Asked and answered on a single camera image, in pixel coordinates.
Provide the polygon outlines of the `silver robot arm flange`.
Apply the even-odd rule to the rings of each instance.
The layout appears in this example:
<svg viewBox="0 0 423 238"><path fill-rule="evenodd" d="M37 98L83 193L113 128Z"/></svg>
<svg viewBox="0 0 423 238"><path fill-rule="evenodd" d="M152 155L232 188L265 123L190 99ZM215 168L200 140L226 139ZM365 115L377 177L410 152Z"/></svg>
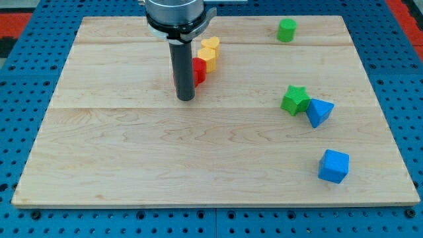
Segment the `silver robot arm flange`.
<svg viewBox="0 0 423 238"><path fill-rule="evenodd" d="M218 4L245 4L247 0L139 0L149 30L170 44L191 42L217 15Z"/></svg>

